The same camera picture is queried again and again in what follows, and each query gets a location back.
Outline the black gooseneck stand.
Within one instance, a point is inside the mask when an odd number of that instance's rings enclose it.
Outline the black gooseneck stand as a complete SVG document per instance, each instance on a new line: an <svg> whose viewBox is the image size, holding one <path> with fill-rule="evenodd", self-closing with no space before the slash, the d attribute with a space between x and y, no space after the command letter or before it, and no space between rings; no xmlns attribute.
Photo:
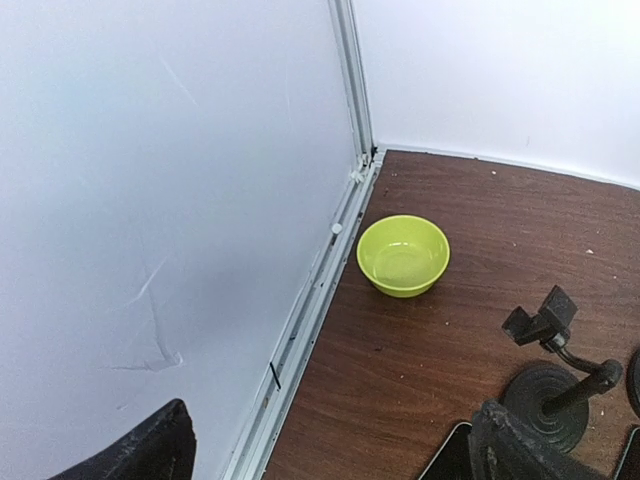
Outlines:
<svg viewBox="0 0 640 480"><path fill-rule="evenodd" d="M577 311L569 295L555 285L536 314L518 306L502 325L517 345L537 343L568 366L551 362L527 366L510 381L501 398L507 410L562 453L571 452L584 436L590 398L612 390L624 373L615 359L596 363L568 350L570 325Z"/></svg>

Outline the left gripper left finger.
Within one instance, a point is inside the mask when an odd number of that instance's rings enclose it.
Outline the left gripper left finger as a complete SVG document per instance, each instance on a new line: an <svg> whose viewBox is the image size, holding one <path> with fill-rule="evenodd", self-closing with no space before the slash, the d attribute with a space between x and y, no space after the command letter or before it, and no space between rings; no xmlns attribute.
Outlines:
<svg viewBox="0 0 640 480"><path fill-rule="evenodd" d="M57 479L184 479L194 470L196 437L186 404L173 399Z"/></svg>

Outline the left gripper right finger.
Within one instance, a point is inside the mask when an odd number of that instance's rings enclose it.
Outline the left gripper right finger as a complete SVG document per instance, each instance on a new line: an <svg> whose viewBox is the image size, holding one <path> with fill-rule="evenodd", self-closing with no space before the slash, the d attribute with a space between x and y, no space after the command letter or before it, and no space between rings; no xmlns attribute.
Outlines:
<svg viewBox="0 0 640 480"><path fill-rule="evenodd" d="M587 465L559 452L496 400L472 416L468 437L475 479L602 479Z"/></svg>

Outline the silver smartphone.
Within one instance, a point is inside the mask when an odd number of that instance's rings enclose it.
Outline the silver smartphone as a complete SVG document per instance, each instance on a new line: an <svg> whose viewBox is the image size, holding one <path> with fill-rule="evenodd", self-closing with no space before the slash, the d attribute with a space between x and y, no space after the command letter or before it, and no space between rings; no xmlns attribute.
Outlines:
<svg viewBox="0 0 640 480"><path fill-rule="evenodd" d="M418 480L473 480L469 453L469 422L456 424Z"/></svg>

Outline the black stand with teal phone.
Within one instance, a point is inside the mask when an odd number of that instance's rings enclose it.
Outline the black stand with teal phone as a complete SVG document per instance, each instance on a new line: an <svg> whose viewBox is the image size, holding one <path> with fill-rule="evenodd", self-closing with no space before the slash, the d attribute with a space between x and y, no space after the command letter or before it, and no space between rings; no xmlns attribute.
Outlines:
<svg viewBox="0 0 640 480"><path fill-rule="evenodd" d="M631 408L640 417L640 348L634 351L627 367L626 391Z"/></svg>

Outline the grey smartphone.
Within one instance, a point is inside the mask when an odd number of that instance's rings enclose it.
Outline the grey smartphone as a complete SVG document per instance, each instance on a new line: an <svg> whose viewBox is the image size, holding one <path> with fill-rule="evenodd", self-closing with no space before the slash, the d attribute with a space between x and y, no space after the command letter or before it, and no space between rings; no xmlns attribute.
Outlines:
<svg viewBox="0 0 640 480"><path fill-rule="evenodd" d="M640 480L640 427L634 426L620 456L614 480Z"/></svg>

